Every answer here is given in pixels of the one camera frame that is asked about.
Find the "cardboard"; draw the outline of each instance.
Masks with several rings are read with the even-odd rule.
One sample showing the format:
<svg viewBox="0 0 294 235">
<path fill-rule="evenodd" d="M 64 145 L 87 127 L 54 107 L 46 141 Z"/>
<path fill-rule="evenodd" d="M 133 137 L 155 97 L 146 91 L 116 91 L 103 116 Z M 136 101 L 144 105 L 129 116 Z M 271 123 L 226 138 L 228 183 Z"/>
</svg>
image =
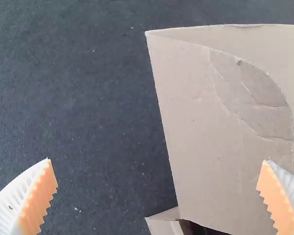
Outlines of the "cardboard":
<svg viewBox="0 0 294 235">
<path fill-rule="evenodd" d="M 269 156 L 294 173 L 294 25 L 146 37 L 180 218 L 232 235 L 275 234 L 255 187 Z"/>
<path fill-rule="evenodd" d="M 145 218 L 151 235 L 192 235 L 189 221 L 181 220 L 178 207 Z"/>
</svg>

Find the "folded cardboard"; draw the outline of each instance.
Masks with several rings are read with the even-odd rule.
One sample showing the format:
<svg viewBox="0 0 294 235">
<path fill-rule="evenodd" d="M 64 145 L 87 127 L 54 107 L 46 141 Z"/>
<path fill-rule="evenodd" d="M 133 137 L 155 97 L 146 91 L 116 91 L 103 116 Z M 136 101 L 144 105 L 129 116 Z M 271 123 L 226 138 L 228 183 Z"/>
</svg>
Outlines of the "folded cardboard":
<svg viewBox="0 0 294 235">
<path fill-rule="evenodd" d="M 269 156 L 294 173 L 294 25 L 146 37 L 180 218 L 232 235 L 275 234 L 255 187 Z"/>
<path fill-rule="evenodd" d="M 180 219 L 178 207 L 145 219 L 151 235 L 192 235 L 190 223 Z"/>
</svg>

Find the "cardboard flap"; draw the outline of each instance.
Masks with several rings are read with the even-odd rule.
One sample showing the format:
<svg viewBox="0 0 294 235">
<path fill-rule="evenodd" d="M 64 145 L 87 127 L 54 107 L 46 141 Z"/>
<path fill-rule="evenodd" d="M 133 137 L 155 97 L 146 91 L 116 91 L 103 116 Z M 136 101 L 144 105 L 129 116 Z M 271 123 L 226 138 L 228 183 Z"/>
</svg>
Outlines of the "cardboard flap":
<svg viewBox="0 0 294 235">
<path fill-rule="evenodd" d="M 178 207 L 145 218 L 151 235 L 192 235 L 189 221 L 179 219 Z"/>
<path fill-rule="evenodd" d="M 254 64 L 278 84 L 294 119 L 294 25 L 233 24 L 146 32 L 151 35 L 213 48 Z"/>
</svg>

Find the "gray carpet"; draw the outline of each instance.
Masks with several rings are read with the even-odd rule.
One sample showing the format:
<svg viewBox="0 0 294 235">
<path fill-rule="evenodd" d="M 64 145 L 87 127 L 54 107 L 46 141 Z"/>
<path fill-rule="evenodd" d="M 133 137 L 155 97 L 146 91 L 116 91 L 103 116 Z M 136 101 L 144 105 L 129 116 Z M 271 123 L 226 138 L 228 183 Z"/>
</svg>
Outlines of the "gray carpet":
<svg viewBox="0 0 294 235">
<path fill-rule="evenodd" d="M 144 31 L 223 23 L 294 0 L 0 0 L 0 190 L 50 157 L 42 234 L 148 235 L 176 199 Z"/>
</svg>

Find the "cardboard edge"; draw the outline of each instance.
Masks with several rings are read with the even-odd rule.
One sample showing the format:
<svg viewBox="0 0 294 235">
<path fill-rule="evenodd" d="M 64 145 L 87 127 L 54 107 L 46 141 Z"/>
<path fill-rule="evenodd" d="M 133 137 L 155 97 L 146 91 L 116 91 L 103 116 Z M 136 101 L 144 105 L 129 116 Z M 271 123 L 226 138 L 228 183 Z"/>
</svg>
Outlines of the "cardboard edge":
<svg viewBox="0 0 294 235">
<path fill-rule="evenodd" d="M 251 27 L 262 27 L 262 26 L 274 26 L 274 27 L 294 27 L 294 24 L 277 24 L 277 23 L 259 23 L 259 24 L 215 24 L 215 25 L 202 25 L 202 26 L 190 26 L 190 27 L 172 27 L 163 29 L 152 29 L 145 31 L 145 36 L 156 35 L 159 31 L 177 31 L 188 28 L 202 29 L 208 27 L 239 27 L 239 28 L 251 28 Z"/>
<path fill-rule="evenodd" d="M 180 219 L 178 207 L 145 217 L 151 235 L 192 235 L 188 220 Z"/>
</svg>

